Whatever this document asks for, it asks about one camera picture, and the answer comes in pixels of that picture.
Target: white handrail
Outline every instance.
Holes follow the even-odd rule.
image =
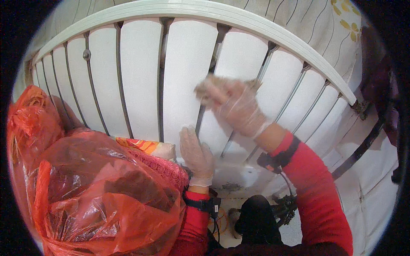
[[[350,105],[356,101],[353,92],[337,71],[317,51],[285,28],[257,14],[230,5],[205,0],[140,0],[113,6],[72,24],[44,45],[34,57],[41,60],[56,46],[71,37],[105,24],[131,18],[183,17],[211,20],[238,27],[279,44],[308,62],[342,93]]]

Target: red sleeve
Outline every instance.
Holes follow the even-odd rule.
[[[186,197],[191,200],[209,200],[209,195],[195,192],[186,192]],[[204,255],[208,247],[208,222],[209,213],[198,210],[195,207],[187,206],[181,231],[175,241],[171,256],[197,256]]]
[[[279,147],[270,155],[289,148],[293,135],[287,131]],[[323,161],[301,142],[283,172],[296,188],[301,216],[302,244],[333,242],[349,255],[353,254],[353,238],[340,206],[333,178]]]

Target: gloved hand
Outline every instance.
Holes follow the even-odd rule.
[[[199,144],[195,128],[183,127],[180,131],[180,149],[185,165],[192,171],[190,186],[207,187],[212,185],[214,157],[206,143]]]
[[[255,139],[272,123],[260,110],[255,92],[245,83],[229,80],[222,88],[216,87],[209,78],[203,83],[207,94],[213,99],[215,115],[225,119],[234,131]]]

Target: black strap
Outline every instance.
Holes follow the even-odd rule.
[[[262,153],[256,163],[263,168],[279,174],[282,171],[279,166],[285,167],[289,164],[292,156],[298,149],[300,142],[301,141],[296,136],[293,136],[292,142],[286,151],[279,152],[274,157],[271,157],[269,154]]]
[[[199,201],[188,199],[184,194],[184,201],[187,206],[198,208],[200,211],[204,211],[211,214],[212,218],[218,217],[219,207],[221,206],[221,199],[217,197],[211,197],[209,200],[200,199]]]
[[[184,201],[187,206],[198,208],[200,211],[208,211],[207,201],[203,199],[195,201],[184,197]]]

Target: plastic sheet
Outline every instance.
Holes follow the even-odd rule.
[[[10,105],[7,122],[7,154],[14,194],[32,235],[30,218],[34,203],[36,170],[32,164],[49,146],[64,136],[62,122],[50,98],[39,87],[28,86]]]
[[[33,220],[46,255],[167,255],[180,192],[107,135],[80,128],[40,157]]]

